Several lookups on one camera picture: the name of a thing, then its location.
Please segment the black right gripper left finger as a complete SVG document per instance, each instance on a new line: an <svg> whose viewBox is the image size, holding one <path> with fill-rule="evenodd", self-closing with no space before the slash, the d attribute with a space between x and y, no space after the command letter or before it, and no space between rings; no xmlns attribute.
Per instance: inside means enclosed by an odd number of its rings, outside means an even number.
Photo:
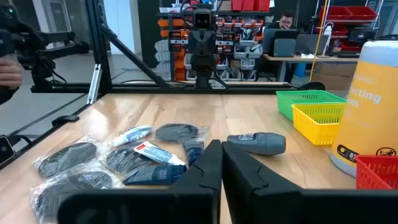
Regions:
<svg viewBox="0 0 398 224"><path fill-rule="evenodd" d="M204 153L167 189L84 190L58 210L64 224L219 223L223 148L212 140Z"/></svg>

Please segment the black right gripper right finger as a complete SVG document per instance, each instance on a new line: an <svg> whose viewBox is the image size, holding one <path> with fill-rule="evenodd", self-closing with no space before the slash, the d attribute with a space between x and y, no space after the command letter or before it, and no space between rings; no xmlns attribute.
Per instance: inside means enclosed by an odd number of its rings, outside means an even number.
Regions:
<svg viewBox="0 0 398 224"><path fill-rule="evenodd" d="M233 223L397 224L397 191L303 189L223 142L223 184Z"/></svg>

